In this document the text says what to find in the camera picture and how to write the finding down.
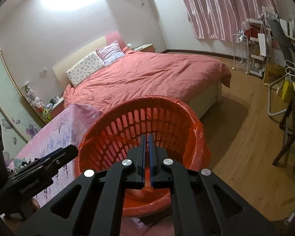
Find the glass sliding wardrobe door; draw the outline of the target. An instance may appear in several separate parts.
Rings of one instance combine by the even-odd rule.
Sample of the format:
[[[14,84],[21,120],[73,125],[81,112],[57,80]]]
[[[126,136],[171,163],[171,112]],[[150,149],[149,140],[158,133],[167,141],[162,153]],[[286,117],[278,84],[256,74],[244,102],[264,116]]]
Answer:
[[[15,158],[44,124],[15,85],[0,52],[0,125],[4,152]]]

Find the pink floral tablecloth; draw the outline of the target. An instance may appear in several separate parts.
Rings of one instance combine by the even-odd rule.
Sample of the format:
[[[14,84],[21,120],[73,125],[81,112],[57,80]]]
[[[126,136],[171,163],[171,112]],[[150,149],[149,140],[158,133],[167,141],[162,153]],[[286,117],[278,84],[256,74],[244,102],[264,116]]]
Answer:
[[[91,105],[69,105],[27,143],[15,157],[15,160],[33,161],[58,148],[67,147],[71,144],[78,147],[85,133],[102,114],[101,111]],[[71,161],[53,177],[53,184],[35,195],[34,199],[40,207],[43,207],[75,178],[75,163]]]

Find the orange plastic laundry basket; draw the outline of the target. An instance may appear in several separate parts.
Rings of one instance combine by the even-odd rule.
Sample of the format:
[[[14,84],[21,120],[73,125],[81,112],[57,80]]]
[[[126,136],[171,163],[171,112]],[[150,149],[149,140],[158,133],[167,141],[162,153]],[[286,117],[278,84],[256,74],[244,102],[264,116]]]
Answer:
[[[171,207],[169,189],[154,189],[151,185],[149,135],[155,146],[164,148],[170,159],[186,169],[200,171],[210,160],[202,123],[192,109],[179,100],[146,96],[117,105],[93,124],[79,147],[79,171],[107,171],[139,146],[142,135],[147,139],[144,186],[125,189],[125,216],[145,216]]]

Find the hanging plush toys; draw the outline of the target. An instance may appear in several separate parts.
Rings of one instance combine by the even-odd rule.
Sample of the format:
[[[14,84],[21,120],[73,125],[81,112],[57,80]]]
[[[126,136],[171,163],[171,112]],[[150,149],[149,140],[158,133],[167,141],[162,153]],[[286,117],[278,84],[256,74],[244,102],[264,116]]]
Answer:
[[[53,104],[49,103],[45,105],[41,98],[36,95],[35,91],[28,84],[26,84],[24,88],[28,104],[45,123],[49,123],[52,120],[52,115],[50,112],[52,110]]]

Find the pink bedside table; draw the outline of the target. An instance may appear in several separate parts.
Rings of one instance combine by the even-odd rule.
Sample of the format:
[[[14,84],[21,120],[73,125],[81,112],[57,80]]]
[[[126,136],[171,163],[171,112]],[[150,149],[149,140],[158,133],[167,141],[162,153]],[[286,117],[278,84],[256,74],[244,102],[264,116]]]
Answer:
[[[64,98],[61,97],[59,101],[53,105],[50,115],[52,118],[55,118],[59,113],[61,113],[64,110]]]

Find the salmon pink duvet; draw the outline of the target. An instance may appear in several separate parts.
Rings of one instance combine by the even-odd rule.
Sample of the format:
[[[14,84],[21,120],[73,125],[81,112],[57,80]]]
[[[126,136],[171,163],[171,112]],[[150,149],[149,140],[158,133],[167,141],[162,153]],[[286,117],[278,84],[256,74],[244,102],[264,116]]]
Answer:
[[[63,94],[64,107],[87,104],[107,112],[124,101],[148,95],[190,103],[215,83],[230,87],[230,69],[209,56],[129,49],[124,53],[124,57],[96,71],[77,87],[68,85]]]

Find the beige pink headboard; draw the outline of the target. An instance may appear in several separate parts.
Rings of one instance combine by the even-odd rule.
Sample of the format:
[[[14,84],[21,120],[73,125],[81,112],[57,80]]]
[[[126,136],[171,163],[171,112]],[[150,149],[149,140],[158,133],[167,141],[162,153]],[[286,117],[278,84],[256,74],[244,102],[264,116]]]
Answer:
[[[120,36],[119,32],[113,31],[83,46],[82,48],[70,54],[67,58],[65,58],[58,64],[54,65],[53,71],[60,83],[60,86],[63,89],[66,89],[66,87],[71,83],[66,75],[66,72],[71,69],[76,63],[86,57],[89,53],[108,46],[114,41],[118,41],[121,49],[126,47],[126,43]]]

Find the white floral pillow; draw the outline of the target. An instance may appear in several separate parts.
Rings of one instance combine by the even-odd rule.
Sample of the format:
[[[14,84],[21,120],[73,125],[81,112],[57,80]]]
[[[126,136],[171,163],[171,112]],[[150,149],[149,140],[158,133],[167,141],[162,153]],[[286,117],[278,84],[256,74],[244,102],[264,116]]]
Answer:
[[[84,80],[86,80],[93,73],[99,71],[105,67],[103,60],[97,55],[96,52],[92,52],[76,63],[71,69],[66,72],[71,85],[77,87]]]

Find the brown paper bag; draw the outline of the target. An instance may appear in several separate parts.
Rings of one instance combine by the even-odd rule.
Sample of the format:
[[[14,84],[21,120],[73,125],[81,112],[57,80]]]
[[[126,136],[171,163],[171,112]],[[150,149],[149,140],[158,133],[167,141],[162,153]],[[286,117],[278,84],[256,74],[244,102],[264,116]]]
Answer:
[[[270,83],[285,75],[285,73],[285,67],[275,63],[267,62],[265,64],[263,84],[268,86]]]

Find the pink striped pillow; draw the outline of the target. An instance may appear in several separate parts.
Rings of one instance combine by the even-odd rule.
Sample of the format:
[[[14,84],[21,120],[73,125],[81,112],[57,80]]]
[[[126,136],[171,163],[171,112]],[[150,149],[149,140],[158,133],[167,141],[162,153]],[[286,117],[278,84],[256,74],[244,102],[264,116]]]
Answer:
[[[111,65],[119,58],[123,58],[125,56],[117,40],[113,41],[108,46],[105,46],[101,49],[97,49],[96,53],[105,65]]]

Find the white rolling shelf cart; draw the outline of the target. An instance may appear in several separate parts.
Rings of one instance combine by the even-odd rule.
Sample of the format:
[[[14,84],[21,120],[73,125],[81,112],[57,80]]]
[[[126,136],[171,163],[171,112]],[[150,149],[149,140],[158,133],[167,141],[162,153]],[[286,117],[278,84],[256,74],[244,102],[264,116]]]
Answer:
[[[267,40],[271,37],[271,29],[261,19],[248,19],[250,65],[249,74],[263,78],[266,62],[270,61],[271,44]]]

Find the far bedside table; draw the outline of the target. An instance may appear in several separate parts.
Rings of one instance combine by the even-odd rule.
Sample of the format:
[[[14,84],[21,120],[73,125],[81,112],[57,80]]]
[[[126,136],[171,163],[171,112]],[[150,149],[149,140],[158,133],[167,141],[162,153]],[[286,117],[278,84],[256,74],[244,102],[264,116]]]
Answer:
[[[137,52],[149,52],[149,53],[156,52],[153,44],[144,44],[144,45],[134,48],[134,50]]]

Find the pink striped curtain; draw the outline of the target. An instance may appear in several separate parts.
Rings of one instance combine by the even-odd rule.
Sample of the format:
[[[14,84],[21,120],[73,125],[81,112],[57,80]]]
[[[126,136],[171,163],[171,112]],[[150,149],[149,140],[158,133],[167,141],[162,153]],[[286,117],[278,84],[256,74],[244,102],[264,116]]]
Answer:
[[[183,0],[195,37],[230,41],[249,18],[259,19],[263,8],[278,12],[276,0]]]

